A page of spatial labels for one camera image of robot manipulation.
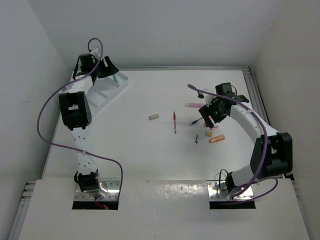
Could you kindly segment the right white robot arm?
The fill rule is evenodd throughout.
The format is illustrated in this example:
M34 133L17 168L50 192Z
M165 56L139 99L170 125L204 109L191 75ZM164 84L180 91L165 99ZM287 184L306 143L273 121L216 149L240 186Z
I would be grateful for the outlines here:
M205 104L199 109L208 128L226 117L236 121L252 140L254 147L249 164L229 172L225 186L235 197L254 182L290 173L293 169L293 139L287 132L279 132L266 123L251 107L244 95L233 91L231 83L221 83L215 93L198 90L198 98Z

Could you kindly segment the orange highlighter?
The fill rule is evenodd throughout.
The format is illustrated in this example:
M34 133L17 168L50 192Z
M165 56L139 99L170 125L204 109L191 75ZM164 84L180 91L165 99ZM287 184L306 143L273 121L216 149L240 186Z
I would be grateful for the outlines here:
M220 142L223 140L225 140L225 136L223 134L221 134L221 135L215 136L213 138L210 138L208 140L208 142L212 144L212 143L217 143L217 142Z

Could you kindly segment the green highlighter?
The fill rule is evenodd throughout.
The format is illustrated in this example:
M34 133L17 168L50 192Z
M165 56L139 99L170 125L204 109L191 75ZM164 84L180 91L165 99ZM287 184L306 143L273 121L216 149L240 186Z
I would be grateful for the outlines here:
M112 75L112 78L113 78L113 81L114 82L116 82L116 83L118 83L119 81L118 81L118 79L117 79L117 76L114 74L114 75Z

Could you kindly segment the purple pink highlighter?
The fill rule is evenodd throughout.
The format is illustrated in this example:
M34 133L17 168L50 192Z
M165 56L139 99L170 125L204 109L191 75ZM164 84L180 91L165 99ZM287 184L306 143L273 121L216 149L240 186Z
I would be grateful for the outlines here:
M203 103L192 103L192 102L187 102L185 103L185 107L187 108L202 108L205 104Z

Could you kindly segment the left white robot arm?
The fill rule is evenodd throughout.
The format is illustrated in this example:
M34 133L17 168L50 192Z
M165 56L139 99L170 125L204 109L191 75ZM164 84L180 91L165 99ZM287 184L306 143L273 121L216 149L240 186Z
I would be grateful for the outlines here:
M83 193L95 198L98 198L103 191L98 167L87 153L92 148L89 133L93 118L87 93L96 80L107 75L108 70L99 53L91 51L81 54L71 76L70 86L58 96L63 124L70 130L75 147L79 149L78 170L74 181Z

